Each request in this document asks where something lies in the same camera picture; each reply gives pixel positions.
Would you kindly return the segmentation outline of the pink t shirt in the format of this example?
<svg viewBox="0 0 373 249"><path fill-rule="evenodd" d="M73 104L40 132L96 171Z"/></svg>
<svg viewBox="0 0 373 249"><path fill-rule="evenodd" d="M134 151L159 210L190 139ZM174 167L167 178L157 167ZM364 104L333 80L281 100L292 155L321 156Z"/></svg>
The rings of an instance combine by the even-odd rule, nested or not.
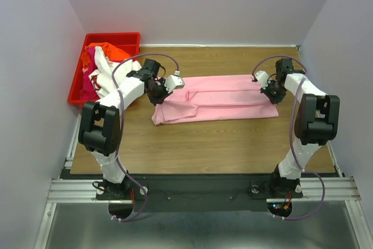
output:
<svg viewBox="0 0 373 249"><path fill-rule="evenodd" d="M184 82L155 107L154 125L279 116L251 75L191 77Z"/></svg>

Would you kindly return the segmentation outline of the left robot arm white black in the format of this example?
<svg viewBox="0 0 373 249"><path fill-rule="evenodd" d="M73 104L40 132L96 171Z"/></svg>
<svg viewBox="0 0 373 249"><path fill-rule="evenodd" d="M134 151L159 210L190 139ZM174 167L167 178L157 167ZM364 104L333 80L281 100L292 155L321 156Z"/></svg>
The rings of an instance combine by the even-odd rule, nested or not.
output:
<svg viewBox="0 0 373 249"><path fill-rule="evenodd" d="M172 91L166 79L158 77L164 67L153 59L145 59L144 66L131 70L122 81L112 76L114 89L97 101L87 101L82 107L78 142L99 164L103 179L93 183L97 199L123 199L131 181L125 168L118 163L119 147L124 130L124 111L137 98L148 95L153 105L161 104Z"/></svg>

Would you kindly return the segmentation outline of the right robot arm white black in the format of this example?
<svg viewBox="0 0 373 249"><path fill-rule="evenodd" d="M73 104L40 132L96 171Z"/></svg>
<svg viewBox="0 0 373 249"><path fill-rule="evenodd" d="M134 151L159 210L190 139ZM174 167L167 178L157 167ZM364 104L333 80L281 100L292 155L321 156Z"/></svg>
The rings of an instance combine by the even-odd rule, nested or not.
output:
<svg viewBox="0 0 373 249"><path fill-rule="evenodd" d="M279 104L287 93L294 96L289 128L290 150L275 167L269 181L258 187L258 198L301 198L301 175L311 157L335 139L340 99L318 89L304 69L295 69L293 59L279 56L275 74L253 71L253 81L261 86L272 104Z"/></svg>

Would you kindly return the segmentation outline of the white t shirt red print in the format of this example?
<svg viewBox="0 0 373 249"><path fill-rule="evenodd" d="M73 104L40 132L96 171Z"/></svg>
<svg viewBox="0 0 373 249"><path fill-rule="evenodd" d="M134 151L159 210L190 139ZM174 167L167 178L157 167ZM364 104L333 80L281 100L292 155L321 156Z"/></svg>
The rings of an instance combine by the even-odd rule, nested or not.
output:
<svg viewBox="0 0 373 249"><path fill-rule="evenodd" d="M138 71L142 67L137 60L132 60L130 57L119 62L110 61L104 55L101 47L95 47L95 49L94 60L97 70L90 75L90 80L97 92L98 99L105 97L115 89L113 76L117 83L121 84L130 71Z"/></svg>

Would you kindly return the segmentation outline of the red plastic bin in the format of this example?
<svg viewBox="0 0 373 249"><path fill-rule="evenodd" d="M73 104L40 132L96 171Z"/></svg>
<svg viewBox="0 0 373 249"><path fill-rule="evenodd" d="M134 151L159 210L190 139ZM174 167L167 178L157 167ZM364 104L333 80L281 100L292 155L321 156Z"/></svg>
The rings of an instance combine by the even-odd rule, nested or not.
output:
<svg viewBox="0 0 373 249"><path fill-rule="evenodd" d="M81 108L86 102L86 100L80 98L80 91L83 88L83 62L80 56L89 44L110 43L133 56L139 54L140 38L141 35L138 32L86 34L68 96L69 104Z"/></svg>

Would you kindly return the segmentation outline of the magenta t shirt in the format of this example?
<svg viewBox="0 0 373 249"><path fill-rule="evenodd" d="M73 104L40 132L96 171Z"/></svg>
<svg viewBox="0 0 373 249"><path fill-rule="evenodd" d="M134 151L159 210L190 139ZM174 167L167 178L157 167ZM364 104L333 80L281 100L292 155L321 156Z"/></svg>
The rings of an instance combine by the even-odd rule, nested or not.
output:
<svg viewBox="0 0 373 249"><path fill-rule="evenodd" d="M80 90L80 98L82 100L98 100L97 92L90 80L90 75L97 70L94 60L95 52L95 46L86 47L85 51L80 56L83 63L82 88Z"/></svg>

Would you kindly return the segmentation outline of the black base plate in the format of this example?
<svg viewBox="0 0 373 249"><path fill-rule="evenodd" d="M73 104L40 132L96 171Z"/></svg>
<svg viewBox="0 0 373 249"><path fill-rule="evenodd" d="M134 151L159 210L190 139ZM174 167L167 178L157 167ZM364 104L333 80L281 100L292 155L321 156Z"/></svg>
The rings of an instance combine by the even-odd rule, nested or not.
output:
<svg viewBox="0 0 373 249"><path fill-rule="evenodd" d="M108 201L112 215L130 212L289 212L302 198L299 180L272 174L135 175L122 184L94 181L96 200Z"/></svg>

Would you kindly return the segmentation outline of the aluminium rail frame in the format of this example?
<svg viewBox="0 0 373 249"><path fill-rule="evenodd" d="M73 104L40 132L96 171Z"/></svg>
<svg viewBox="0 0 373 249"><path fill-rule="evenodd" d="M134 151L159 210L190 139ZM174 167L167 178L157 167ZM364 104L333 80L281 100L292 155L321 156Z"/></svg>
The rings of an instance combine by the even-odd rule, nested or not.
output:
<svg viewBox="0 0 373 249"><path fill-rule="evenodd" d="M277 119L154 126L150 107L126 112L122 161L133 176L269 174L286 152L290 109ZM311 162L321 172L301 179L290 220L266 212L156 212L117 216L92 186L98 165L72 138L53 180L37 248L371 248L372 236L352 177L323 148Z"/></svg>

